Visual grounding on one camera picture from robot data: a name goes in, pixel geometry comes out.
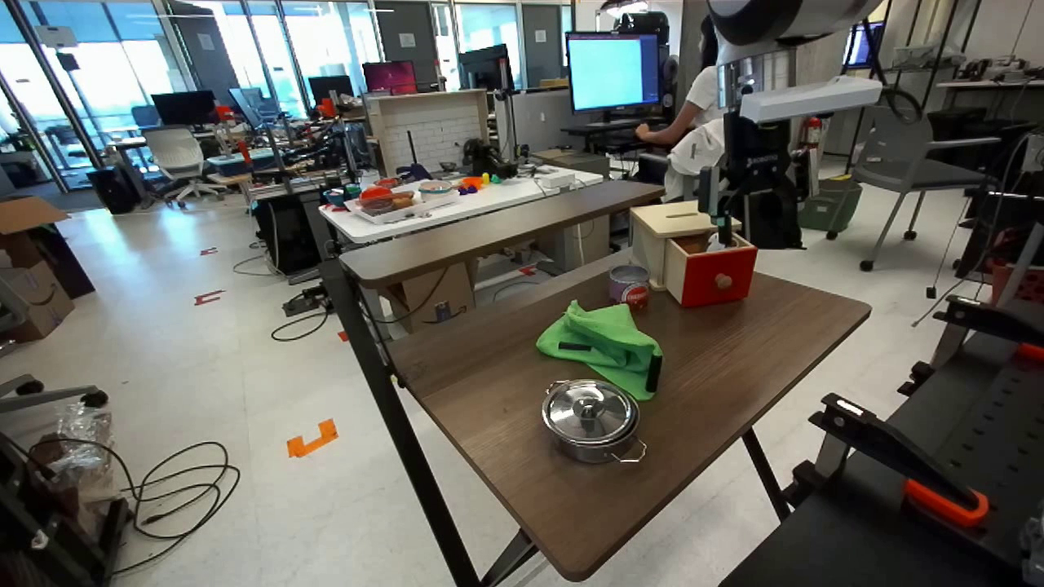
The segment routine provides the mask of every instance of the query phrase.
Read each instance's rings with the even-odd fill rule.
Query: light fixture
[[[646,11],[650,2],[642,0],[603,0],[592,17],[603,17],[603,12],[620,17],[620,12],[646,12]]]

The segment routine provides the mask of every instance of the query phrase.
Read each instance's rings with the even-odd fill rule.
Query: brown table top
[[[757,276],[742,302],[704,309],[652,293],[638,329],[664,363],[642,404],[650,456],[585,467],[559,452],[538,417],[552,379],[592,374],[534,354],[572,300],[603,306],[603,276],[390,343],[412,394],[566,581],[590,577],[870,312],[775,276]]]
[[[431,231],[379,240],[367,248],[345,250],[340,261],[361,285],[394,285],[412,273],[423,273],[448,261],[474,257],[509,240],[577,226],[592,214],[628,209],[658,198],[658,186],[650,184],[596,184],[562,195],[534,198],[525,207],[498,209],[489,214],[460,219]]]

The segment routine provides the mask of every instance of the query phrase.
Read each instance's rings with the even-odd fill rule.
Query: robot
[[[864,108],[882,98],[882,83],[836,78],[794,89],[794,48],[861,24],[882,0],[708,0],[717,30],[717,93],[723,110],[723,195],[717,207],[721,240],[729,219],[760,248],[800,248],[788,184],[788,122]]]

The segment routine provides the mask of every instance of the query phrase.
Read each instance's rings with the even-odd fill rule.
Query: computer
[[[566,36],[572,108],[616,114],[658,106],[658,38],[616,32]]]
[[[305,89],[314,93],[314,106],[331,98],[331,106],[341,106],[341,98],[353,96],[353,78],[349,76],[316,76],[305,78]]]
[[[511,93],[509,47],[460,52],[460,89]]]
[[[361,62],[367,96],[413,96],[418,78],[409,62]]]
[[[884,24],[870,24],[870,36],[861,24],[850,27],[847,47],[844,47],[844,65],[847,68],[870,68],[873,48],[882,52],[882,44],[884,44]]]
[[[198,128],[215,122],[215,93],[152,96],[164,128]]]

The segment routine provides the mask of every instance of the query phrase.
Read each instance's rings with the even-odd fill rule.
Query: person
[[[704,68],[692,78],[684,106],[671,123],[652,132],[650,123],[636,128],[636,140],[650,148],[671,148],[670,170],[663,175],[664,198],[684,198],[695,194],[697,175],[717,168],[723,153],[723,117],[717,106],[717,36],[711,17],[701,24],[701,62]]]

